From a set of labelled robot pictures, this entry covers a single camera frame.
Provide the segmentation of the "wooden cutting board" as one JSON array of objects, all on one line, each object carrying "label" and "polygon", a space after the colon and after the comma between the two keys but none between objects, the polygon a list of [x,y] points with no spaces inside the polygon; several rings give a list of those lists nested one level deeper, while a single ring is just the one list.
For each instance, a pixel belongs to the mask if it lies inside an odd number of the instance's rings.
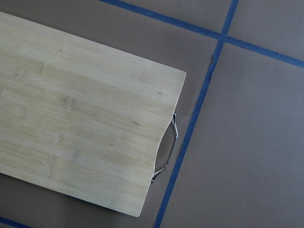
[{"label": "wooden cutting board", "polygon": [[1,13],[1,173],[138,217],[185,78]]}]

